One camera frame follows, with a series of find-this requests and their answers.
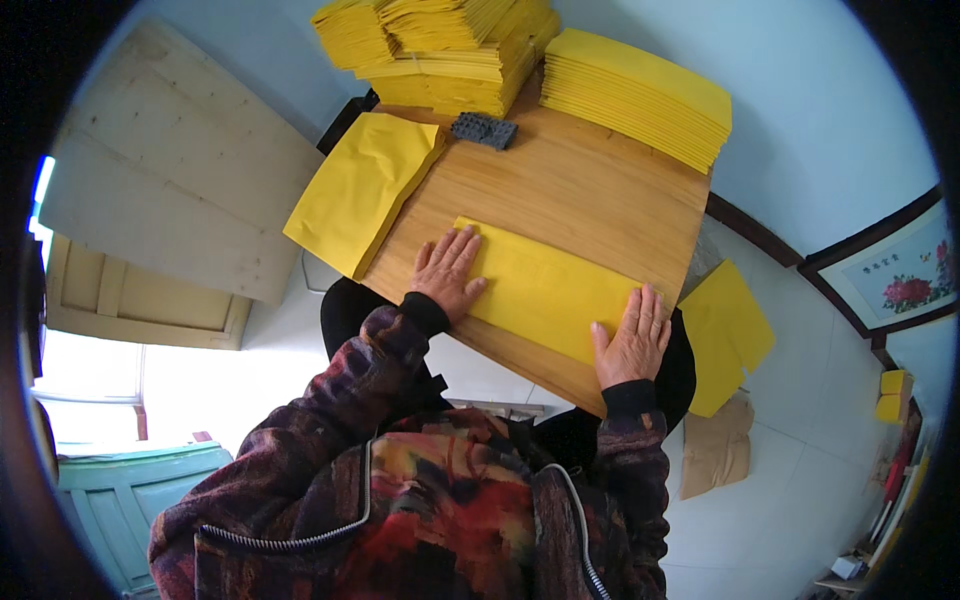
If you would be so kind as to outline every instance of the multicolored jacket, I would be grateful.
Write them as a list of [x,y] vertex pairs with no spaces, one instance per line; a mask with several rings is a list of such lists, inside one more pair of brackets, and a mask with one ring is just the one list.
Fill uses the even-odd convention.
[[669,465],[652,382],[605,393],[595,464],[576,475],[525,425],[476,410],[377,436],[427,339],[403,305],[373,311],[303,397],[156,519],[160,594],[663,598]]

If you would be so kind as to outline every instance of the picture frame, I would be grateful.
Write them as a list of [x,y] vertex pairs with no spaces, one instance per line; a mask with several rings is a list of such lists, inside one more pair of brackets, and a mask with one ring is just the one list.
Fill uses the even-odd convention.
[[957,253],[939,186],[889,217],[808,256],[797,271],[864,338],[956,310]]

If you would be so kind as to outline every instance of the white wall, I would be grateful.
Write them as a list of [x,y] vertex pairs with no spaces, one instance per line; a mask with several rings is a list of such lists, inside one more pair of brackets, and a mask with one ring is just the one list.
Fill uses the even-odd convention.
[[916,378],[913,395],[924,423],[942,421],[955,370],[956,315],[887,336],[887,351]]
[[910,104],[840,0],[553,0],[565,27],[632,44],[727,89],[712,189],[801,254],[938,180]]
[[219,62],[316,144],[351,96],[369,88],[326,57],[310,17],[325,0],[142,0],[101,58],[147,16],[158,16]]

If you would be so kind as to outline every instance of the white tiled floor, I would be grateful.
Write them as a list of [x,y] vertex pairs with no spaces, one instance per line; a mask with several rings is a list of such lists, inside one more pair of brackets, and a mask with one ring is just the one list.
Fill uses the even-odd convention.
[[[792,600],[869,526],[881,499],[870,466],[897,431],[873,417],[881,366],[869,342],[795,270],[709,217],[703,233],[736,264],[777,344],[744,386],[756,411],[746,480],[680,501],[683,428],[663,444],[672,466],[668,595]],[[438,342],[427,362],[450,396],[526,396],[547,405],[547,417],[572,408],[453,340]]]

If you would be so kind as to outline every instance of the person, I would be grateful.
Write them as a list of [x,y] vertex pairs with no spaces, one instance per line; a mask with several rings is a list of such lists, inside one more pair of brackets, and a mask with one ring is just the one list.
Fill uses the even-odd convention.
[[648,284],[612,340],[592,326],[605,419],[453,410],[423,356],[484,293],[468,281],[481,243],[465,228],[424,244],[399,306],[330,287],[326,371],[157,517],[162,597],[665,597],[660,443],[695,385],[679,311],[662,321]]

